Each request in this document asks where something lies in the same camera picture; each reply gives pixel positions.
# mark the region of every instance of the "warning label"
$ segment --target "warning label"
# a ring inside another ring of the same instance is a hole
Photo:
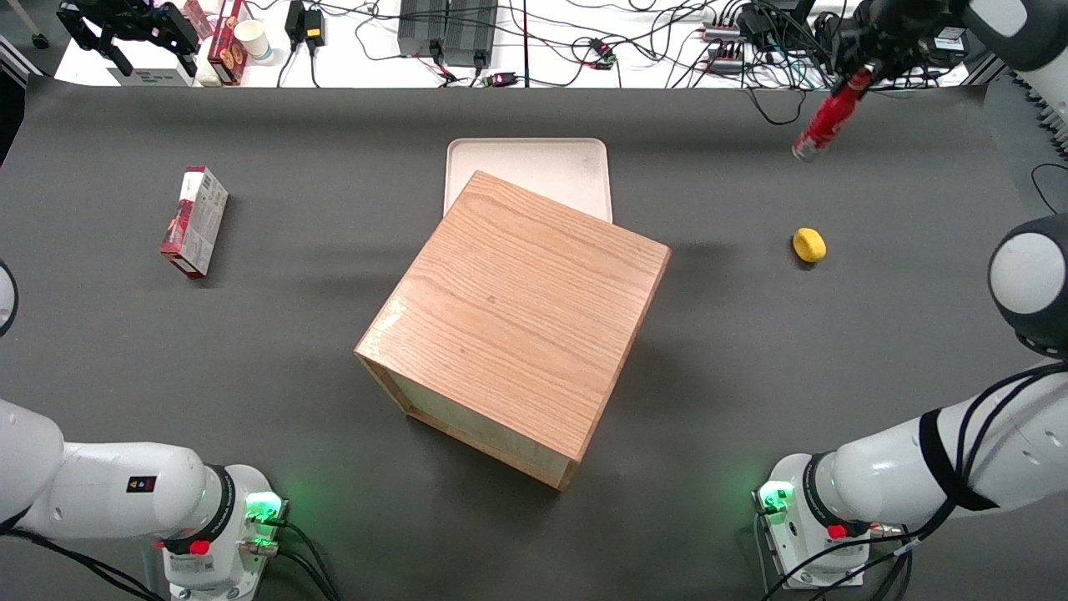
[[[215,560],[210,555],[170,557],[171,571],[176,574],[203,574],[215,571]]]

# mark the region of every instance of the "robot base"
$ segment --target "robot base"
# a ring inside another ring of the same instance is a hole
[[[234,480],[234,511],[222,534],[211,542],[211,551],[207,555],[174,555],[163,550],[163,569],[174,599],[248,601],[260,587],[267,557],[241,551],[239,543],[276,539],[278,528],[248,518],[249,495],[272,491],[267,478],[254,468],[227,465],[226,472]],[[282,504],[277,517],[283,518],[284,511]]]
[[[827,528],[816,521],[808,503],[804,500],[802,475],[811,455],[791,455],[784,458],[774,469],[763,487],[754,493],[759,511],[778,509],[763,516],[767,542],[771,556],[775,559],[780,576],[785,576],[794,568],[824,549],[843,540],[831,540]],[[863,539],[869,538],[865,533]],[[808,564],[790,576],[783,588],[812,589],[829,586],[845,576],[850,570],[860,568],[868,558],[868,545],[847,547],[829,553]],[[841,586],[861,586],[864,575],[857,574]]]

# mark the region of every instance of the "gray table surface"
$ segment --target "gray table surface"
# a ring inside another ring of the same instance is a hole
[[[760,95],[780,117],[797,98]],[[981,91],[862,109],[802,164],[801,125],[767,125],[737,91],[37,80],[0,169],[0,253],[22,292],[0,395],[70,441],[260,468],[346,599],[755,600],[749,491],[778,459],[1036,361],[986,289],[994,244],[1041,212],[1006,174]],[[472,136],[600,138],[616,223],[674,250],[564,494],[405,418],[352,357],[440,218],[449,142]],[[211,275],[192,283],[157,248],[199,163],[234,199]],[[800,225],[830,248],[812,270],[788,249]],[[917,550],[909,599],[1061,598],[1065,532],[1050,520],[1066,509],[951,522]],[[72,547],[140,573],[135,542]],[[119,598],[0,542],[4,601]],[[312,598],[292,566],[270,566],[262,599]]]

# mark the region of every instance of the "cardboard box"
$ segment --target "cardboard box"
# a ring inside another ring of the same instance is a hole
[[[356,354],[408,415],[563,491],[670,255],[476,171]]]
[[[193,30],[201,41],[207,39],[215,32],[200,0],[186,0],[182,6],[182,14],[189,20],[189,25],[193,26]]]
[[[211,49],[207,62],[215,69],[223,85],[240,85],[241,75],[248,54],[245,46],[234,36],[234,27],[249,20],[252,15],[245,6],[245,0],[225,0],[219,11],[219,22],[215,26]]]
[[[207,167],[186,169],[178,209],[167,227],[159,253],[190,278],[207,274],[229,196]]]

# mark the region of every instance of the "wood grain surface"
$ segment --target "wood grain surface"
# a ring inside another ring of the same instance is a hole
[[[670,254],[476,172],[356,353],[578,462]]]

